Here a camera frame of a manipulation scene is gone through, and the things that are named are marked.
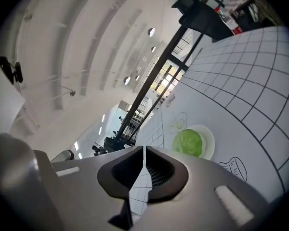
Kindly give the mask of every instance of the round ceiling light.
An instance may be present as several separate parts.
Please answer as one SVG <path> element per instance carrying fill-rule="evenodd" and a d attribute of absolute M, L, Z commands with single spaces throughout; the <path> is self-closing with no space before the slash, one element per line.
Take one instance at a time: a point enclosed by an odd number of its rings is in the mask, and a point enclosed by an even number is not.
<path fill-rule="evenodd" d="M 153 27 L 153 28 L 150 28 L 150 29 L 148 30 L 148 35 L 149 35 L 149 37 L 152 37 L 154 33 L 155 33 L 155 28 L 154 28 L 154 27 Z"/>
<path fill-rule="evenodd" d="M 124 84 L 127 85 L 130 80 L 131 80 L 131 77 L 125 77 L 124 80 L 123 80 Z"/>

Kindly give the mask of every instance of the grid pattern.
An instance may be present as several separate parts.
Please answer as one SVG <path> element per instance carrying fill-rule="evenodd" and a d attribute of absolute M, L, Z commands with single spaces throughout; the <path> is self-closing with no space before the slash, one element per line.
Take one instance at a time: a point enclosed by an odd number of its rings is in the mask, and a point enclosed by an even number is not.
<path fill-rule="evenodd" d="M 147 208 L 148 193 L 152 189 L 152 179 L 145 167 L 145 146 L 164 147 L 164 134 L 161 109 L 151 117 L 141 129 L 137 137 L 136 145 L 144 147 L 144 167 L 130 190 L 130 205 L 132 212 L 141 215 Z"/>
<path fill-rule="evenodd" d="M 289 189 L 289 32 L 267 27 L 202 50 L 180 81 L 230 112 Z"/>

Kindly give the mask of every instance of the white bowl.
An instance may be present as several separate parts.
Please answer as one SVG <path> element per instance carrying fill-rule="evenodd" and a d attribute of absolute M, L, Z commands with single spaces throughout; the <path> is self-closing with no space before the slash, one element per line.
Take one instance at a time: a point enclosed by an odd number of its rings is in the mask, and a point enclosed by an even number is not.
<path fill-rule="evenodd" d="M 199 157 L 211 160 L 215 149 L 215 139 L 210 129 L 203 125 L 193 125 L 187 129 L 196 131 L 202 139 L 202 154 Z"/>

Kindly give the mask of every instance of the black metal frame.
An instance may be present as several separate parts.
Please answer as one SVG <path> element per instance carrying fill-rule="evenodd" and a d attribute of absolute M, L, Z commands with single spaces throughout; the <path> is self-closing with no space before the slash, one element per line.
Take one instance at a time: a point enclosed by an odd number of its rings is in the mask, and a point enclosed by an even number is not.
<path fill-rule="evenodd" d="M 201 0 L 201 2 L 203 3 L 207 3 L 208 0 Z M 157 100 L 155 101 L 155 103 L 152 105 L 152 107 L 150 108 L 150 110 L 147 112 L 147 114 L 145 115 L 145 117 L 142 119 L 142 121 L 140 122 L 139 126 L 135 129 L 135 131 L 133 132 L 133 134 L 128 138 L 127 142 L 134 136 L 134 134 L 138 131 L 138 129 L 140 128 L 140 126 L 143 124 L 143 122 L 147 119 L 147 117 L 150 115 L 150 113 L 152 112 L 152 110 L 155 108 L 155 106 L 158 104 L 158 102 L 161 100 L 161 98 L 163 97 L 163 95 L 165 94 L 165 92 L 168 90 L 168 87 L 170 86 L 170 84 L 173 82 L 173 80 L 177 77 L 177 75 L 179 74 L 179 72 L 181 70 L 185 70 L 187 71 L 188 67 L 186 66 L 186 62 L 187 60 L 190 58 L 190 56 L 192 55 L 192 53 L 194 52 L 195 48 L 197 47 L 197 45 L 199 44 L 200 40 L 203 37 L 203 33 L 201 33 L 198 37 L 198 39 L 196 40 L 195 44 L 193 45 L 192 49 L 190 50 L 190 52 L 188 53 L 188 55 L 186 56 L 186 58 L 183 60 L 183 62 L 181 62 L 179 59 L 177 59 L 175 56 L 172 55 L 172 52 L 174 51 L 174 49 L 177 47 L 177 44 L 179 43 L 179 41 L 182 39 L 182 37 L 184 36 L 185 32 L 188 30 L 187 27 L 181 26 L 179 28 L 179 30 L 175 33 L 175 35 L 173 36 L 173 38 L 171 39 L 170 43 L 167 45 L 166 49 L 164 50 L 164 52 L 161 54 L 158 62 L 156 63 L 156 65 L 154 66 L 154 68 L 152 69 L 150 75 L 148 76 L 146 82 L 144 83 L 143 87 L 140 89 L 134 103 L 131 106 L 130 111 L 127 113 L 127 115 L 125 116 L 123 123 L 116 135 L 116 139 L 120 139 L 122 133 L 124 132 L 124 129 L 126 128 L 126 126 L 129 124 L 130 120 L 133 117 L 133 114 L 135 113 L 135 111 L 137 110 L 139 104 L 141 103 L 142 99 L 144 98 L 144 96 L 146 95 L 146 93 L 148 92 L 148 90 L 150 89 L 150 86 L 152 85 L 152 83 L 155 81 L 155 78 L 157 77 L 157 75 L 159 74 L 160 70 L 162 69 L 162 67 L 164 66 L 164 64 L 166 63 L 167 60 L 172 61 L 174 64 L 178 65 L 178 69 L 177 72 L 174 74 L 174 76 L 172 77 L 171 81 L 169 81 L 168 85 L 165 87 L 165 89 L 163 90 L 163 92 L 160 94 L 160 96 L 157 98 Z"/>

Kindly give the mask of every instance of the black chair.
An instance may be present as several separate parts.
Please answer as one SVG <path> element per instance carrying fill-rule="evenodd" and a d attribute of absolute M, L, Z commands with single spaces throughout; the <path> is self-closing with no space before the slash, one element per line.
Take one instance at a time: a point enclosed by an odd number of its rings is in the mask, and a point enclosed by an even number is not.
<path fill-rule="evenodd" d="M 216 41 L 233 36 L 232 31 L 219 15 L 200 0 L 177 0 L 172 8 L 177 8 L 183 16 L 182 26 L 203 33 Z"/>

